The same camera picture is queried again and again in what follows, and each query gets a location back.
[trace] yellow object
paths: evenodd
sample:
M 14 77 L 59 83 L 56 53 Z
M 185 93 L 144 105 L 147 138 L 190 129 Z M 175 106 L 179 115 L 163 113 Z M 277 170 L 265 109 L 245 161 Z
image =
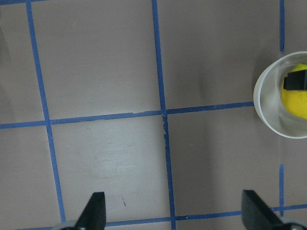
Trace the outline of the yellow object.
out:
M 291 72 L 307 69 L 306 64 L 297 64 Z M 288 91 L 281 87 L 281 99 L 284 107 L 295 116 L 307 119 L 307 91 Z

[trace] lemon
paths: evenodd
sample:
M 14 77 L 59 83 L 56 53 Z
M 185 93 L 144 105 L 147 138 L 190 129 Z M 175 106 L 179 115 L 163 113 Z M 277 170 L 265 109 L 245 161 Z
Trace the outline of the lemon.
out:
M 292 72 L 307 69 L 306 64 L 297 64 Z M 284 107 L 295 116 L 307 119 L 307 91 L 288 91 L 281 87 L 281 99 Z

